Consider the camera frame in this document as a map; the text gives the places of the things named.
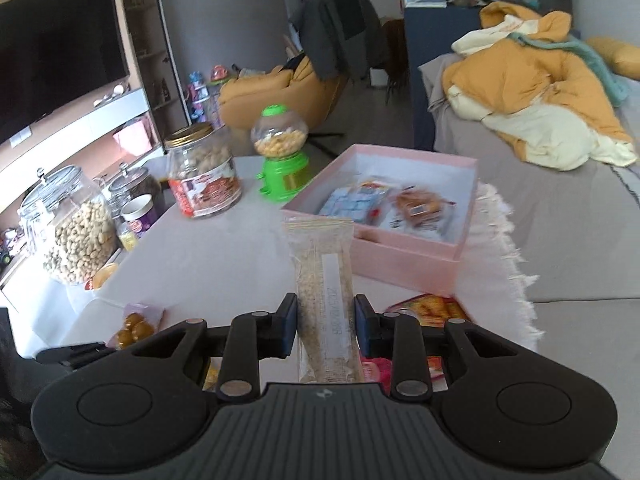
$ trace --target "dark jacket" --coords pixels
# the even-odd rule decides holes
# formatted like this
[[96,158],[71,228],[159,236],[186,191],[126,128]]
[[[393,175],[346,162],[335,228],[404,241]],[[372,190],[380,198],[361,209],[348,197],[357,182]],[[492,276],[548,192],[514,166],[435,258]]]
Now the dark jacket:
[[388,45],[369,0],[305,0],[291,18],[321,80],[367,76],[384,63]]

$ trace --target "gray sofa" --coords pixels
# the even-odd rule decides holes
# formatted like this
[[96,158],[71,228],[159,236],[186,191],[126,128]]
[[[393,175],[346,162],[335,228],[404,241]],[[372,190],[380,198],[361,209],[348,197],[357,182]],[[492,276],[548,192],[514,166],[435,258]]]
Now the gray sofa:
[[436,124],[435,149],[479,161],[479,177],[513,209],[514,243],[527,289],[545,330],[540,353],[603,384],[619,411],[603,464],[640,479],[640,207],[616,173],[589,161],[559,172],[519,161],[481,123],[450,108],[442,70],[460,59],[440,56],[420,67]]

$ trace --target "yellow blanket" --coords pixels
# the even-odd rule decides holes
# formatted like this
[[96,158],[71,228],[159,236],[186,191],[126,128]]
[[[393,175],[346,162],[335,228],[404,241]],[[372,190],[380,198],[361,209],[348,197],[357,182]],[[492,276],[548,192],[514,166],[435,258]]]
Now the yellow blanket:
[[628,166],[638,157],[600,81],[575,54],[523,46],[506,37],[564,41],[571,16],[540,17],[515,4],[494,2],[480,11],[482,30],[452,48],[466,59],[450,65],[442,85],[464,119],[482,121],[521,159],[572,170],[594,158]]

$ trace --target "yellow pillow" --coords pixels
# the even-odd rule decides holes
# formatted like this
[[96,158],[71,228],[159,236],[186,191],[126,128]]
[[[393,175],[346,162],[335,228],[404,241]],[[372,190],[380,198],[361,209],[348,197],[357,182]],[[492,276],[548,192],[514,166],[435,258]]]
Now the yellow pillow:
[[607,37],[589,38],[586,43],[602,56],[616,74],[640,80],[640,48]]
[[305,77],[310,76],[314,71],[311,61],[307,56],[300,61],[296,73],[293,75],[293,81],[302,81]]
[[289,86],[292,76],[293,70],[283,70],[282,72],[232,79],[220,89],[220,104],[243,95],[282,90]]

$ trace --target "purple container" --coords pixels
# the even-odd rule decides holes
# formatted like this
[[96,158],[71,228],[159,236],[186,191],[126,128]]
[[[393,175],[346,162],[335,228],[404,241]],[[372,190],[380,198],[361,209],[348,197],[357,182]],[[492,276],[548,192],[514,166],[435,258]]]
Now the purple container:
[[120,214],[137,238],[142,238],[142,235],[158,221],[158,212],[154,208],[151,195],[140,195],[127,202]]

